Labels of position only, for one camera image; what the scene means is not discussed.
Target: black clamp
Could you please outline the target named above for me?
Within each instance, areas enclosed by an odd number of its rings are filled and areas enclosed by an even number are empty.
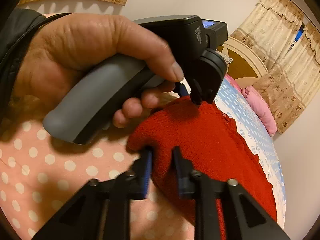
[[[152,168],[152,148],[116,179],[87,182],[32,240],[130,240],[130,200],[143,200]],[[221,240],[216,199],[221,200],[227,240],[290,240],[235,180],[210,179],[172,150],[181,199],[196,201],[195,240]]]

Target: pink polka dot fabric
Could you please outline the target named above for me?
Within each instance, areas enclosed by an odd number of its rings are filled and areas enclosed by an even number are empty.
[[[138,158],[125,150],[132,127],[111,128],[91,145],[79,146],[49,136],[37,99],[10,109],[1,125],[0,206],[22,240],[30,240],[89,179],[113,179]],[[185,240],[193,234],[194,227],[152,183],[147,200],[132,201],[131,239]]]

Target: fingernail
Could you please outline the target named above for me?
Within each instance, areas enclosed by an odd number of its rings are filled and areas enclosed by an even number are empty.
[[[184,74],[183,74],[182,68],[176,61],[172,64],[172,70],[176,75],[177,80],[182,81],[184,78]]]

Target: pink pillow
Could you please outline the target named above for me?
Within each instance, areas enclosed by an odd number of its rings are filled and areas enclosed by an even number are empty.
[[[241,88],[232,77],[226,74],[224,78],[230,83],[231,86],[233,86],[236,90],[238,90],[241,93]]]
[[[253,86],[243,88],[242,95],[266,127],[270,137],[274,136],[277,131],[276,121],[271,114],[268,104],[263,100],[262,96]]]

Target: black sleeve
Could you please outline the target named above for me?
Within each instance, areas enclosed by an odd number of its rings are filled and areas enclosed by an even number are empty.
[[[0,122],[29,43],[43,24],[67,14],[46,18],[29,9],[14,9],[0,30]]]

